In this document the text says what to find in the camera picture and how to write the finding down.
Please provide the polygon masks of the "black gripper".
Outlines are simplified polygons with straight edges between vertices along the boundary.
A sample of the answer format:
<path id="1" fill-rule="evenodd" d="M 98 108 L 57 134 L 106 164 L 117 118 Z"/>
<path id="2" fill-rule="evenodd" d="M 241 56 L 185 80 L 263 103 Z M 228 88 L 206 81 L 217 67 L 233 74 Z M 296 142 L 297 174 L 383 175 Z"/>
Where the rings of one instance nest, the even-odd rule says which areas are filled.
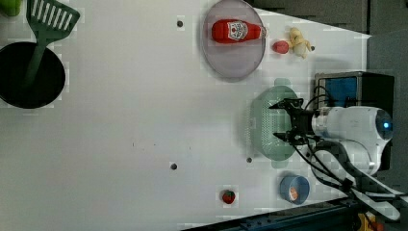
<path id="1" fill-rule="evenodd" d="M 314 135 L 312 118 L 314 111 L 301 109 L 304 100 L 302 98 L 284 98 L 270 106 L 271 109 L 288 110 L 292 129 L 286 132 L 275 132 L 274 136 L 290 145 L 304 145 L 307 143 L 307 135 Z"/>

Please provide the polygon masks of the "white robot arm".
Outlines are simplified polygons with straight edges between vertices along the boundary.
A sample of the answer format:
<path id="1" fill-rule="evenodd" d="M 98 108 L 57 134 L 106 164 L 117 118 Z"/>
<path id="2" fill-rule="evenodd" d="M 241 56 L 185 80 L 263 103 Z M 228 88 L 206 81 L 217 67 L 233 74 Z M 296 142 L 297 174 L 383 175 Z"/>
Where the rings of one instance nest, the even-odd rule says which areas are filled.
<path id="1" fill-rule="evenodd" d="M 407 194 L 374 178 L 383 151 L 394 137 L 393 119 L 384 110 L 368 106 L 320 107 L 308 110 L 301 98 L 285 98 L 270 106 L 284 110 L 291 129 L 274 136 L 293 148 L 305 146 L 304 160 L 321 184 L 369 207 L 387 220 L 400 220 L 397 203 Z"/>

